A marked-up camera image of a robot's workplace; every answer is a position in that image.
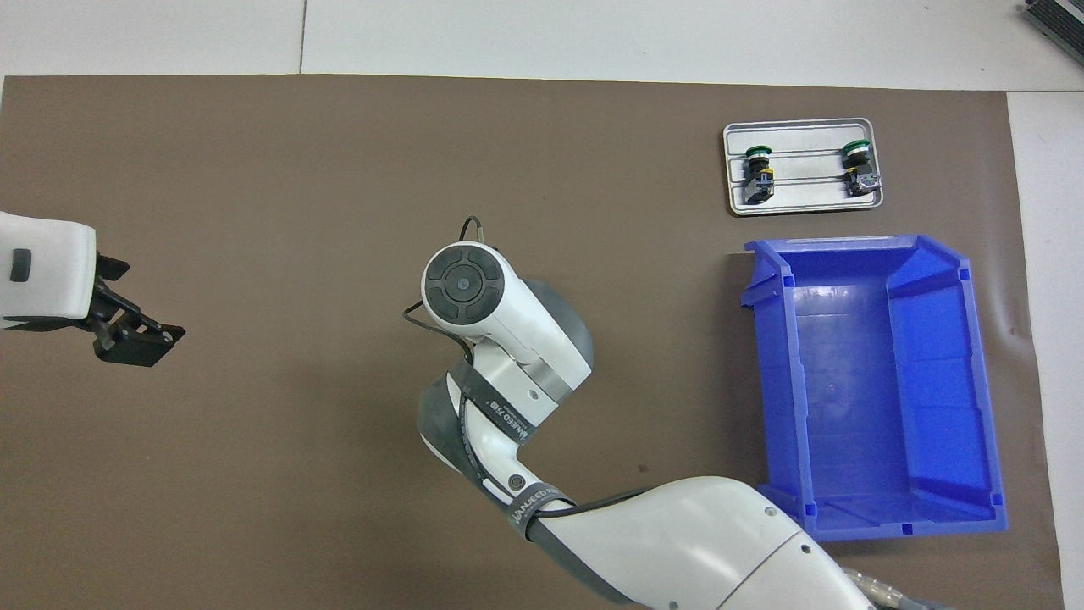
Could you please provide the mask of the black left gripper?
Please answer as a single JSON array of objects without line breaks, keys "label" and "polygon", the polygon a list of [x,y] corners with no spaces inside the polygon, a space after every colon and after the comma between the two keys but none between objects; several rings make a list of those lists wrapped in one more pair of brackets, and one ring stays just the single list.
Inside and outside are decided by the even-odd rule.
[{"label": "black left gripper", "polygon": [[[186,329],[164,324],[160,330],[137,330],[141,325],[141,310],[108,285],[109,281],[124,277],[130,263],[96,254],[94,269],[91,294],[91,330],[96,336],[94,355],[105,363],[155,366],[186,335]],[[102,340],[112,343],[106,347]]]}]

